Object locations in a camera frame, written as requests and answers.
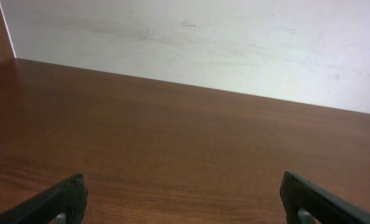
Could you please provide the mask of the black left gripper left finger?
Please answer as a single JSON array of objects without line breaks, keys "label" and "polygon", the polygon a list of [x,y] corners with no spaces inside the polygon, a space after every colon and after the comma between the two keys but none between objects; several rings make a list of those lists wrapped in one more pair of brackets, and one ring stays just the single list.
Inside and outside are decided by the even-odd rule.
[{"label": "black left gripper left finger", "polygon": [[50,223],[59,214],[66,223],[80,224],[88,191],[82,174],[74,174],[0,214],[0,224]]}]

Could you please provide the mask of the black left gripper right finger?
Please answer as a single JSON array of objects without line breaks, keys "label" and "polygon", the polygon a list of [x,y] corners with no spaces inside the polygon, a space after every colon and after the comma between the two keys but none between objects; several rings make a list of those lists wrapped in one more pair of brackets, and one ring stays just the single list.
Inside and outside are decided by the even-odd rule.
[{"label": "black left gripper right finger", "polygon": [[370,213],[293,172],[284,172],[280,198],[287,223],[370,224]]}]

